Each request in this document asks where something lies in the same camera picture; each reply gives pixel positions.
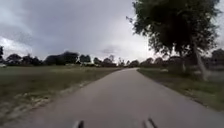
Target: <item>lawn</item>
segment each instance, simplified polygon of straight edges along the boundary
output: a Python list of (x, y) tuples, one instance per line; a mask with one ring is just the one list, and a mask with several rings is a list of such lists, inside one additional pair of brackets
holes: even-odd
[(72, 66), (0, 68), (0, 124), (117, 70)]
[(191, 97), (204, 106), (218, 111), (224, 110), (224, 83), (204, 82), (194, 76), (159, 70), (139, 69), (138, 71), (166, 87)]

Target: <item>tree canopy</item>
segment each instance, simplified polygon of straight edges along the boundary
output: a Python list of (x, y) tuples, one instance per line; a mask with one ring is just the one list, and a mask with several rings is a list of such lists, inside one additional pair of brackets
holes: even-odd
[(89, 55), (80, 55), (79, 61), (82, 63), (83, 62), (89, 63), (89, 62), (91, 62), (91, 58)]
[(0, 59), (2, 59), (2, 55), (3, 55), (3, 47), (0, 46)]
[(172, 51), (184, 54), (195, 51), (203, 72), (199, 51), (216, 46), (213, 17), (218, 14), (219, 0), (136, 0), (135, 33), (148, 36), (149, 46), (164, 55)]

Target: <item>cloudy sky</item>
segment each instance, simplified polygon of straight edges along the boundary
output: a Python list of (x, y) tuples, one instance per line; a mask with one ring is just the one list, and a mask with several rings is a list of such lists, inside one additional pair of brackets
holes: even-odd
[[(39, 56), (74, 51), (104, 58), (143, 60), (154, 54), (125, 19), (133, 0), (0, 0), (0, 45), (11, 53)], [(224, 11), (224, 0), (219, 8)], [(224, 34), (224, 15), (217, 24)]]

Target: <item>road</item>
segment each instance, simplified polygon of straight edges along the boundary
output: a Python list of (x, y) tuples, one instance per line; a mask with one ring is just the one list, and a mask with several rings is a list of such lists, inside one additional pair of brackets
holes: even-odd
[(224, 128), (224, 116), (139, 74), (114, 72), (34, 110), (5, 128), (142, 128), (151, 117), (159, 128)]

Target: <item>field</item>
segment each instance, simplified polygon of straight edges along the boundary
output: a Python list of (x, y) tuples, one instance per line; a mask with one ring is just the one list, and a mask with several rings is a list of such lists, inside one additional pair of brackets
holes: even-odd
[(218, 111), (224, 110), (224, 82), (204, 82), (197, 77), (184, 74), (171, 74), (160, 70), (139, 69), (143, 75), (191, 97), (204, 106)]
[(118, 68), (72, 66), (0, 69), (0, 124)]

